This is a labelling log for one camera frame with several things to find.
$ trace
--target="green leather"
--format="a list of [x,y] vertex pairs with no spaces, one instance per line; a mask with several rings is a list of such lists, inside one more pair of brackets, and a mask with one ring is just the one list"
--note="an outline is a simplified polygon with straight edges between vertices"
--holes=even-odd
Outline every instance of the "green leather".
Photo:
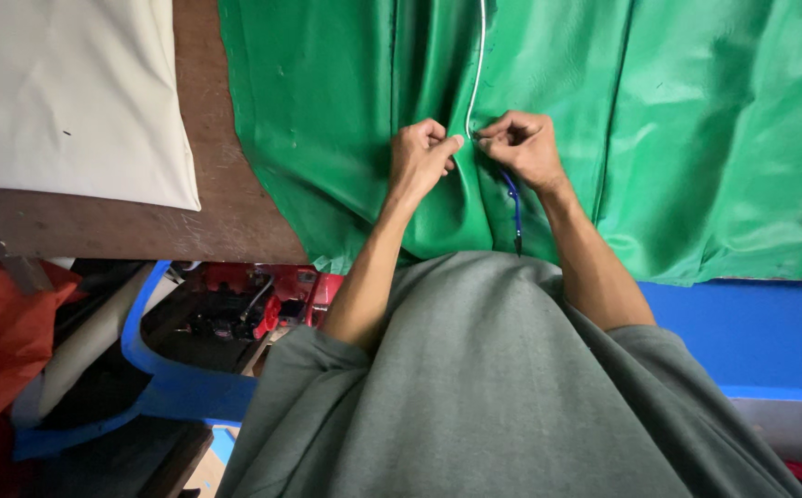
[[[487,0],[475,129],[547,113],[598,230],[640,280],[802,279],[802,0]],[[236,130],[326,271],[344,273],[386,191],[389,139],[464,134],[478,0],[220,0]],[[513,201],[466,142],[401,259],[513,252]],[[524,254],[556,261],[533,192]]]

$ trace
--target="sleeve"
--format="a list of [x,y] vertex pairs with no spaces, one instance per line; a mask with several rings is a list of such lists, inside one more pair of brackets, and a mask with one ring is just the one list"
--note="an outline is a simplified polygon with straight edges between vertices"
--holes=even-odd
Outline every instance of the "sleeve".
[[607,335],[650,372],[653,379],[692,408],[703,411],[703,415],[716,414],[720,408],[728,413],[717,415],[728,420],[728,415],[735,413],[727,397],[677,334],[656,325],[628,325],[608,331]]
[[[330,398],[342,396],[350,385],[364,377],[369,366],[370,358],[361,348],[305,325],[275,342],[244,415],[217,495],[227,497],[235,493],[275,433],[302,436],[311,429],[288,425],[316,423],[318,410],[329,409]],[[306,406],[295,409],[301,403]]]
[[[607,332],[627,354],[617,387],[696,494],[802,496],[802,486],[676,334],[655,325]],[[635,365],[625,366],[633,361]]]

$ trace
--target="cream fabric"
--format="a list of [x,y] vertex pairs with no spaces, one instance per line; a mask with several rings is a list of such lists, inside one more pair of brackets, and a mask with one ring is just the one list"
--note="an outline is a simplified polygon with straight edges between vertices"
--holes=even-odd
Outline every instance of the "cream fabric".
[[201,209],[171,0],[0,0],[0,187]]

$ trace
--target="red machine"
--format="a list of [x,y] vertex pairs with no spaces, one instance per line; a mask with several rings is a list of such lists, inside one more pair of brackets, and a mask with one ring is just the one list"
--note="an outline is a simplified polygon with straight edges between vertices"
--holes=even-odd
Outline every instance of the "red machine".
[[320,323],[342,276],[313,266],[208,263],[201,282],[206,296],[189,317],[190,331],[259,340],[279,324]]

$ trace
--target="wooden table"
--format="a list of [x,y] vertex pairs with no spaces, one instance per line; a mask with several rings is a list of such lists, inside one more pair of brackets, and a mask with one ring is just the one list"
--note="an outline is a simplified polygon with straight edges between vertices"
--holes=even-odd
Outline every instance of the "wooden table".
[[0,256],[308,262],[242,154],[217,0],[174,0],[174,42],[201,211],[0,189]]

